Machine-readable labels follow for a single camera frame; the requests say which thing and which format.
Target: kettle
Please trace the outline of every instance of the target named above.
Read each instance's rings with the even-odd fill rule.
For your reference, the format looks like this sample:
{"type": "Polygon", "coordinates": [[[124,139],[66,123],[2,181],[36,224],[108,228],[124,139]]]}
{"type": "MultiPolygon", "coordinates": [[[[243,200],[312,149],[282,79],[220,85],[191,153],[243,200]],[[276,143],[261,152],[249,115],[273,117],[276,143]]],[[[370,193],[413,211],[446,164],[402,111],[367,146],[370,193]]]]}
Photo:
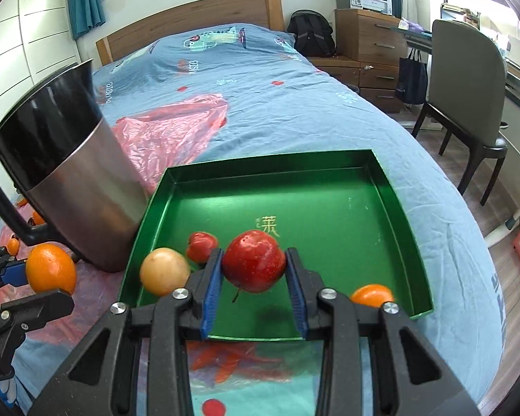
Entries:
{"type": "Polygon", "coordinates": [[[0,217],[26,245],[58,241],[118,272],[148,194],[96,104],[91,61],[53,73],[1,120],[0,162],[46,223],[25,222],[1,188],[0,217]]]}

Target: blue gripper pad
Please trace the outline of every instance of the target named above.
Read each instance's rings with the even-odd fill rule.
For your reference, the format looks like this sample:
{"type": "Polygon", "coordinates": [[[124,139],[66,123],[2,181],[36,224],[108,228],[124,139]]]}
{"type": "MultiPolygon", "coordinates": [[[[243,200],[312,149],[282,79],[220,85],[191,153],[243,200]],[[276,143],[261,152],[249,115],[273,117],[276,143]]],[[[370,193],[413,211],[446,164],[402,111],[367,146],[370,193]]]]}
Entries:
{"type": "Polygon", "coordinates": [[[289,250],[285,252],[287,266],[285,268],[285,279],[287,280],[287,289],[293,305],[293,315],[295,320],[295,327],[300,332],[303,338],[308,333],[308,323],[306,322],[306,304],[302,293],[301,285],[298,281],[297,272],[289,250]]]}
{"type": "Polygon", "coordinates": [[[208,333],[211,332],[216,320],[216,310],[218,308],[219,293],[222,290],[222,257],[223,251],[219,252],[214,264],[214,270],[208,284],[208,289],[204,295],[204,302],[202,304],[202,324],[200,326],[200,333],[203,339],[206,339],[208,333]]]}
{"type": "Polygon", "coordinates": [[[19,286],[27,285],[27,276],[25,275],[25,261],[18,261],[6,267],[6,270],[1,274],[2,283],[4,285],[12,285],[17,288],[19,286]]]}

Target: bedsheet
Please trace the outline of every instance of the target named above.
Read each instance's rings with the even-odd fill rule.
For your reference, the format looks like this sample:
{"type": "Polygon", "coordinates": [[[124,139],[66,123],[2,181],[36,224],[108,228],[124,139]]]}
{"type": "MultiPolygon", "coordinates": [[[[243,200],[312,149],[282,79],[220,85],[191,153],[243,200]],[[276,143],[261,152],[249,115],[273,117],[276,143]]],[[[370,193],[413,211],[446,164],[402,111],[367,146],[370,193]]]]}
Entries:
{"type": "MultiPolygon", "coordinates": [[[[228,105],[226,123],[196,161],[372,149],[410,222],[433,294],[435,311],[416,323],[479,401],[499,366],[505,309],[494,265],[472,214],[445,173],[407,131],[316,69],[294,50],[293,42],[286,33],[247,24],[165,37],[96,72],[97,101],[114,125],[120,118],[189,98],[223,98],[228,105]]],[[[76,294],[84,292],[82,286],[86,285],[79,284],[76,294]]],[[[105,287],[106,282],[96,278],[88,286],[105,287]]],[[[110,289],[104,293],[114,295],[110,289]]],[[[97,316],[105,309],[98,306],[97,316]]],[[[18,386],[18,402],[24,411],[31,405],[29,394],[42,389],[72,348],[62,341],[50,349],[45,345],[29,339],[14,358],[16,380],[23,384],[18,386]]],[[[208,398],[222,396],[228,411],[239,408],[228,414],[266,414],[264,397],[272,396],[277,410],[270,414],[312,415],[316,386],[311,384],[316,382],[316,373],[310,371],[277,384],[259,381],[238,390],[214,387],[193,394],[195,413],[201,414],[208,398]],[[278,400],[288,392],[292,399],[278,400]]],[[[365,364],[363,383],[369,382],[365,364]]],[[[370,399],[365,392],[365,414],[370,399]]]]}

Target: silver bolt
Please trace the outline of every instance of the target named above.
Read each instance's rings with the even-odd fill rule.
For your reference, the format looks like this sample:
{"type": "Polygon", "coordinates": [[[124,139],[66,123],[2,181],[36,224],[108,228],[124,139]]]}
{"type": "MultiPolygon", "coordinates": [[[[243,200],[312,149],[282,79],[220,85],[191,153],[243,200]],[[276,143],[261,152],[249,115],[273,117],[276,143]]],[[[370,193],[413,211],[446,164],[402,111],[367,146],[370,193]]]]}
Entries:
{"type": "Polygon", "coordinates": [[[399,306],[395,302],[385,302],[383,304],[383,311],[389,314],[397,314],[399,312],[399,306]]]}
{"type": "Polygon", "coordinates": [[[331,288],[323,288],[320,291],[320,297],[326,300],[335,300],[337,297],[337,291],[331,288]]]}
{"type": "Polygon", "coordinates": [[[110,313],[112,314],[122,314],[125,313],[125,310],[127,310],[127,305],[123,302],[116,302],[110,307],[110,313]]]}
{"type": "Polygon", "coordinates": [[[186,288],[177,288],[171,293],[171,295],[174,299],[183,300],[189,296],[189,290],[186,288]]]}

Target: tray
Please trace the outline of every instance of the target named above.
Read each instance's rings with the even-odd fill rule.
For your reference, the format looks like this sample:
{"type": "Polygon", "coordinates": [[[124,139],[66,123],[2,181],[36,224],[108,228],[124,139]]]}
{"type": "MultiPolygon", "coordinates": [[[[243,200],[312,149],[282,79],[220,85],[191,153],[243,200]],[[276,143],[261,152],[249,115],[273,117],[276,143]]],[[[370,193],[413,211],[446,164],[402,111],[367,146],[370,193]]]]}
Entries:
{"type": "MultiPolygon", "coordinates": [[[[412,318],[433,310],[425,269],[402,207],[371,150],[269,155],[168,168],[151,199],[123,277],[120,301],[153,303],[139,281],[157,247],[184,253],[208,231],[222,248],[248,229],[296,247],[306,268],[351,294],[369,283],[392,289],[412,318]]],[[[285,279],[262,294],[224,280],[211,338],[300,339],[285,279]]]]}

